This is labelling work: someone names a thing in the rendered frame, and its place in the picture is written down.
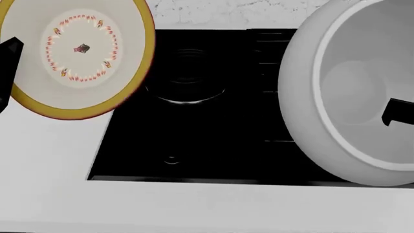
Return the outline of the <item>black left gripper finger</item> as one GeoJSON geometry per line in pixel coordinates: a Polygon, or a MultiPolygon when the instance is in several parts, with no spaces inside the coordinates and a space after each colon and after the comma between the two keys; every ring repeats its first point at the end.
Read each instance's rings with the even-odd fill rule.
{"type": "Polygon", "coordinates": [[[23,46],[16,37],[0,43],[0,114],[8,106],[23,46]]]}

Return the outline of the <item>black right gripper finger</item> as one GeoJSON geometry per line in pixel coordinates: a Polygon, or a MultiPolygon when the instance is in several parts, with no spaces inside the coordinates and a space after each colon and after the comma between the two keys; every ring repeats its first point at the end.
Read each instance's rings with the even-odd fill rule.
{"type": "Polygon", "coordinates": [[[382,122],[389,126],[392,121],[414,126],[414,102],[390,98],[382,114],[382,122]]]}

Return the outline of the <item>yellow-rimmed patterned white bowl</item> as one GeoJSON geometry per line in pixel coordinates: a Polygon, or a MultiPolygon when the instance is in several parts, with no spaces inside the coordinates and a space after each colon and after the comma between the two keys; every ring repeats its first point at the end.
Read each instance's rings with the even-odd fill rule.
{"type": "Polygon", "coordinates": [[[23,42],[11,96],[48,118],[110,112],[142,84],[155,51],[146,0],[0,0],[0,42],[23,42]]]}

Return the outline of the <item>plain white bowl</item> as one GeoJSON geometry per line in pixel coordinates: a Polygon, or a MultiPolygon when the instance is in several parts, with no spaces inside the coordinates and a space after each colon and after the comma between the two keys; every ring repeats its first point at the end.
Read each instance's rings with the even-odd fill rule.
{"type": "Polygon", "coordinates": [[[414,0],[329,0],[289,42],[278,98],[294,142],[327,172],[414,183],[414,126],[382,122],[390,98],[414,102],[414,0]]]}

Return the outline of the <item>black bowl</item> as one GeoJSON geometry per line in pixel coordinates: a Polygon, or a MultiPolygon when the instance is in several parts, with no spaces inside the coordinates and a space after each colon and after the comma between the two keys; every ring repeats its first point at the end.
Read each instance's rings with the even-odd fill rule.
{"type": "Polygon", "coordinates": [[[145,88],[168,102],[203,102],[226,91],[216,48],[162,48],[156,52],[145,88]]]}

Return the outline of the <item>black sink basin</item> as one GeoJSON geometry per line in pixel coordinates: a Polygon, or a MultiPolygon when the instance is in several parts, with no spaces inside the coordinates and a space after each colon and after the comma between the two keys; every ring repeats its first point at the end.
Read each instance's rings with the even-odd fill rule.
{"type": "Polygon", "coordinates": [[[225,75],[226,91],[210,100],[182,104],[151,95],[145,80],[113,112],[88,180],[368,186],[318,166],[287,129],[278,78],[295,32],[157,30],[155,54],[162,48],[219,50],[217,69],[225,75]]]}

